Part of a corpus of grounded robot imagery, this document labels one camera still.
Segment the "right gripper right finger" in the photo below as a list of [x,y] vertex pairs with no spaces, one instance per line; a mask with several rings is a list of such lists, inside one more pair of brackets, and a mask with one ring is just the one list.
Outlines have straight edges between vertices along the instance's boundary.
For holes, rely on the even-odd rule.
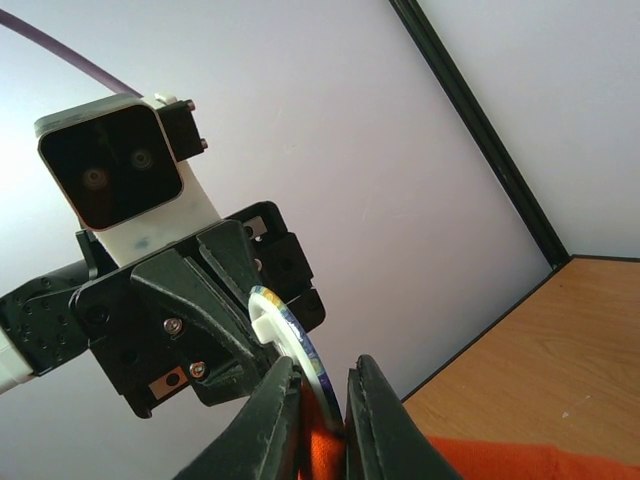
[[461,477],[418,429],[370,355],[360,356],[348,375],[345,477]]

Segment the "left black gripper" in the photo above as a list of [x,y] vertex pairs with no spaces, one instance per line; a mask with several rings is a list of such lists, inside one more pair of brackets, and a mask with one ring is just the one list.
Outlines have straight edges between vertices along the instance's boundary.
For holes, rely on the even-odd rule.
[[1,331],[40,377],[90,352],[140,418],[185,388],[205,405],[252,394],[270,360],[251,327],[265,286],[305,331],[326,311],[305,253],[278,208],[253,204],[119,267],[87,232],[80,261],[1,298]]

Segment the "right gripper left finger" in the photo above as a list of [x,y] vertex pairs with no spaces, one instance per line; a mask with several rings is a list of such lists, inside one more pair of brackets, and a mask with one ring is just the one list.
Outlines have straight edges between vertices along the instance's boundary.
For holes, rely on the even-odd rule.
[[296,479],[302,377],[279,358],[230,425],[176,477]]

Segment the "orange garment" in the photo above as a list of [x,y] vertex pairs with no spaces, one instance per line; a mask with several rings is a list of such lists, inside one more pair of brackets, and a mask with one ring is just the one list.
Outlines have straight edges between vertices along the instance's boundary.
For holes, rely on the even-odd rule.
[[[301,392],[300,479],[341,479],[344,440],[325,428],[312,390]],[[465,479],[637,479],[639,468],[576,454],[552,445],[527,445],[430,437],[430,444]]]

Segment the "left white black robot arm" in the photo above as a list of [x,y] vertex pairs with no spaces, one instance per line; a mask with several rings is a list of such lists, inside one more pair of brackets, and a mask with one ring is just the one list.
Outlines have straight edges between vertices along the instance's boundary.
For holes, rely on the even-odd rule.
[[81,261],[2,297],[3,390],[90,352],[140,418],[185,388],[214,406],[249,395],[275,360],[251,327],[254,286],[305,330],[325,318],[302,247],[270,201],[121,267],[88,232],[78,241]]

